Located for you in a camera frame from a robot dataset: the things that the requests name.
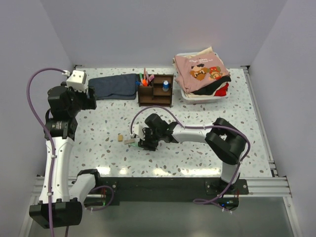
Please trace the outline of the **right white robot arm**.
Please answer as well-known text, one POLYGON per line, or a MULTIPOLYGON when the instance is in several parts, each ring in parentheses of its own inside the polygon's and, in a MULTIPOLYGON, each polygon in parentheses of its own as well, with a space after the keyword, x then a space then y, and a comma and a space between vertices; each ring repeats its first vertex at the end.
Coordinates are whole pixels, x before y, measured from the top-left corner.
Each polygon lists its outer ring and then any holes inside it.
POLYGON ((155 151, 160 141, 207 144, 222 161, 221 191, 231 194, 237 189, 241 156, 248 139, 228 121, 218 118, 208 126, 184 126, 178 121, 167 123, 157 114, 151 114, 145 119, 145 125, 137 124, 132 128, 132 136, 140 138, 139 147, 155 151))

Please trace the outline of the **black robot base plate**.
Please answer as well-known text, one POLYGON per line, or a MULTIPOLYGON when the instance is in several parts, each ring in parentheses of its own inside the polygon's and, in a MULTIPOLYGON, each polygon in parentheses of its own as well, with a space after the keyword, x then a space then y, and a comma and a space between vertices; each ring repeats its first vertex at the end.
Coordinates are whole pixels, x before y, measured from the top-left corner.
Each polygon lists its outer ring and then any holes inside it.
MULTIPOLYGON (((227 186, 220 178, 181 178, 181 177, 102 177, 101 185, 114 190, 114 200, 110 205, 120 202, 193 202, 196 198, 213 199, 227 186)), ((237 207, 237 198, 248 195, 245 179, 238 179, 215 202, 223 207, 237 207)), ((106 205, 111 200, 111 190, 101 188, 92 191, 84 201, 85 207, 106 205)))

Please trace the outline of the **blue grey pencil sharpener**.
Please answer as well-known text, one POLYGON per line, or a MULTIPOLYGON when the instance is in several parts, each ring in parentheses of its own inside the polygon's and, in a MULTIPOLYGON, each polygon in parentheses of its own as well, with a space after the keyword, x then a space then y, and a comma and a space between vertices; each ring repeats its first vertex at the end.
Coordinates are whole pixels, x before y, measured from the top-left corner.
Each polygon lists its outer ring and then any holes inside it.
POLYGON ((165 80, 162 84, 162 90, 164 92, 167 92, 169 90, 169 82, 167 80, 165 80))

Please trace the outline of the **green capped white marker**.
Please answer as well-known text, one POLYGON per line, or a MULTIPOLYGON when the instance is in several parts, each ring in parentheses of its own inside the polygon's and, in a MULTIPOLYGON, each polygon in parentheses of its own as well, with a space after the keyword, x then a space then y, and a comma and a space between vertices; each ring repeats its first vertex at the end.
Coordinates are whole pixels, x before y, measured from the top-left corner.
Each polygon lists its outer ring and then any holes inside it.
POLYGON ((140 83, 142 84, 143 83, 143 74, 142 73, 139 73, 139 78, 140 78, 140 83))

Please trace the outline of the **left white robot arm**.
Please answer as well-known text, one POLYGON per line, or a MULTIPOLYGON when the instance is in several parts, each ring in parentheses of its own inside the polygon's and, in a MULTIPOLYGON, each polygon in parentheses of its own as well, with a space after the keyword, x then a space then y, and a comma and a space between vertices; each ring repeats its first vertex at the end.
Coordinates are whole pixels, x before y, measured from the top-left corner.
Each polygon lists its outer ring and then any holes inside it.
POLYGON ((89 192, 96 194, 102 189, 97 169, 80 171, 73 186, 69 186, 76 116, 81 110, 96 109, 95 89, 75 91, 63 83, 47 94, 50 108, 45 115, 45 177, 38 203, 29 210, 30 217, 44 229, 78 225, 89 192))

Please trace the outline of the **tan eraser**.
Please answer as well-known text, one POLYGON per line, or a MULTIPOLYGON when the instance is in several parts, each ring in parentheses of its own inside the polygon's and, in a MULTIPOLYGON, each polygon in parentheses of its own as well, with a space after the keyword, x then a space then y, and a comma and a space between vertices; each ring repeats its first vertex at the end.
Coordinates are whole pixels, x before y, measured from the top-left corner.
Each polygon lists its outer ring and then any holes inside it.
POLYGON ((135 142, 135 139, 124 140, 124 144, 125 144, 125 145, 131 144, 131 143, 134 143, 134 142, 135 142))

